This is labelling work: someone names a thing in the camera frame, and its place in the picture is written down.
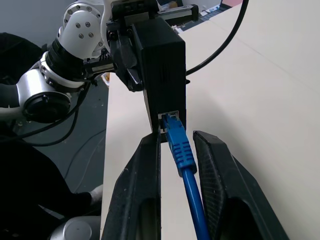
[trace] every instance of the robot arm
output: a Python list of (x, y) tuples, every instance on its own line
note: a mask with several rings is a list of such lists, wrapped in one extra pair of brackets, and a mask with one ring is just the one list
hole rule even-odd
[[(125, 2), (127, 9), (120, 6), (124, 6), (122, 1), (113, 0), (82, 0), (69, 5), (52, 48), (16, 85), (0, 84), (0, 120), (18, 117), (39, 123), (60, 120), (70, 110), (67, 93), (83, 90), (90, 77), (113, 70), (114, 64), (119, 67), (115, 72), (128, 89), (141, 91), (142, 69), (138, 69), (138, 57), (134, 56), (134, 39), (132, 35), (123, 34), (123, 29), (132, 33), (130, 25), (149, 19), (148, 12), (152, 18), (160, 17), (171, 25), (175, 21), (198, 18), (195, 5), (161, 12), (153, 0), (129, 0)], [(131, 9), (131, 6), (138, 6), (138, 9)], [(101, 58), (104, 47), (111, 53), (112, 60)]]
[(104, 47), (101, 23), (104, 9), (109, 19), (110, 7), (110, 3), (104, 7), (100, 2), (79, 1), (66, 9), (52, 48), (16, 85), (0, 84), (0, 120), (23, 116), (53, 123), (69, 112), (67, 93), (83, 90), (88, 81), (84, 60), (98, 58)]

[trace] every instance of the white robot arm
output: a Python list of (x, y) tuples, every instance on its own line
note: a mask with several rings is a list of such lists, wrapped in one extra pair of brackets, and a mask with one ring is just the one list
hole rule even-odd
[(68, 6), (52, 49), (16, 85), (0, 84), (1, 121), (23, 116), (53, 123), (69, 112), (66, 93), (83, 90), (84, 60), (98, 58), (103, 47), (109, 50), (106, 23), (111, 16), (111, 2), (82, 0)]

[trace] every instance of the wall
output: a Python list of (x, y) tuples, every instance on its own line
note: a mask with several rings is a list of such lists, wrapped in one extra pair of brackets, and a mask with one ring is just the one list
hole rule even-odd
[(238, 4), (241, 4), (242, 0), (222, 0), (222, 3), (230, 7), (234, 7), (234, 6), (237, 6)]
[(199, 12), (212, 8), (221, 3), (221, 0), (182, 0), (183, 5), (196, 4), (199, 6)]
[(66, 7), (74, 0), (2, 0), (0, 31), (42, 46), (52, 43), (63, 24)]

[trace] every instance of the person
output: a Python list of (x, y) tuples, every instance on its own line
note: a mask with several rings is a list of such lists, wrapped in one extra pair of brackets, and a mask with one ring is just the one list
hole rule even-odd
[[(15, 84), (42, 53), (24, 38), (1, 33), (0, 76)], [(0, 135), (16, 136), (3, 121)], [(91, 192), (72, 193), (57, 166), (32, 146), (1, 143), (0, 154), (0, 239), (4, 239), (1, 234), (9, 232), (45, 240), (66, 219), (84, 215), (102, 201), (102, 185)], [(52, 216), (40, 206), (65, 219)]]

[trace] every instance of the gray object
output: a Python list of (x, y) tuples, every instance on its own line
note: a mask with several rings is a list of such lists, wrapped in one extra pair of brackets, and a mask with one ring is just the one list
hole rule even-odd
[(62, 92), (57, 92), (52, 86), (46, 83), (39, 68), (27, 71), (16, 84), (18, 90), (19, 104), (24, 106), (25, 102), (32, 96), (40, 93), (57, 93), (66, 96)]
[(101, 216), (78, 216), (59, 226), (50, 240), (98, 240)]
[(74, 0), (2, 0), (0, 29), (41, 47), (51, 44), (61, 26), (62, 14)]

